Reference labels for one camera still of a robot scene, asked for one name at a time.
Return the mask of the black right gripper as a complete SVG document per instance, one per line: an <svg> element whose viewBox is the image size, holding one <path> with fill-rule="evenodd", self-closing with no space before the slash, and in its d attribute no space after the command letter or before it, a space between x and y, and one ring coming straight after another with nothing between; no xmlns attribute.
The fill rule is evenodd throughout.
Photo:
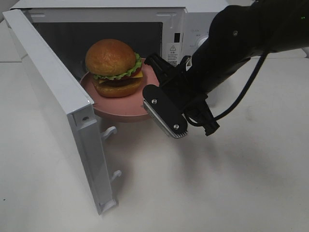
<svg viewBox="0 0 309 232"><path fill-rule="evenodd" d="M207 94L188 80L184 64L173 66L156 53L149 55L144 64L152 67L159 87L190 125L203 127L206 136L217 131L220 126L206 103Z"/></svg>

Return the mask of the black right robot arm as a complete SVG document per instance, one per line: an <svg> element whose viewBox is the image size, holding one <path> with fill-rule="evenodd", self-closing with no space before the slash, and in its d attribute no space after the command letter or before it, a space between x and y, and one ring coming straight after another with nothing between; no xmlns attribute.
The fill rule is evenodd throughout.
<svg viewBox="0 0 309 232"><path fill-rule="evenodd" d="M269 54L308 44L306 0L257 0L250 6L228 6L213 19L205 42L177 66L149 56L159 86L144 103L150 104L158 123L174 138L185 136L188 125L203 127L211 135L219 128L218 120L243 99ZM206 103L208 94L255 56L258 63L239 96L214 116Z"/></svg>

